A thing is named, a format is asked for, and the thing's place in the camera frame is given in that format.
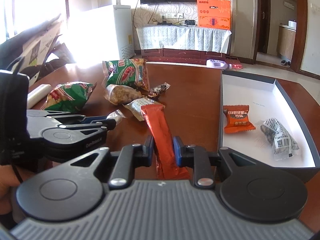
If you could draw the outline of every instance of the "sink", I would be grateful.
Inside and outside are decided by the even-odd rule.
[[[289,21],[289,27],[293,28],[293,29],[297,29],[297,23],[293,22],[293,21]]]

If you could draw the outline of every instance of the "barcode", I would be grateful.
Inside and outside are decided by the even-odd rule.
[[[284,139],[284,146],[289,146],[289,139]]]

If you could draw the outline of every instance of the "door frame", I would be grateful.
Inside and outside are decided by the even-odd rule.
[[[258,19],[257,19],[257,35],[253,60],[256,62],[257,51],[260,36],[260,16],[261,16],[261,0],[258,0]],[[307,27],[308,27],[308,0],[297,0],[297,30],[296,38],[294,41],[293,55],[290,68],[296,72],[304,74],[300,68],[303,60],[304,49],[307,39]]]

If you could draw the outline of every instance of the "open box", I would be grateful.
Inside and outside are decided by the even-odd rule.
[[[227,119],[223,105],[249,105],[249,121],[256,130],[226,134]],[[281,122],[299,145],[298,155],[276,161],[272,146],[260,125],[274,117]],[[229,147],[270,166],[286,170],[304,182],[320,170],[320,157],[309,130],[297,108],[275,78],[250,73],[223,71],[219,146]]]

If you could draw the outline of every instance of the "green snack bag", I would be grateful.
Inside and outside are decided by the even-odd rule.
[[[132,88],[150,90],[146,60],[142,58],[103,61],[105,78],[102,86],[125,85]]]
[[[96,85],[85,82],[58,85],[49,93],[41,109],[77,113],[84,107]]]

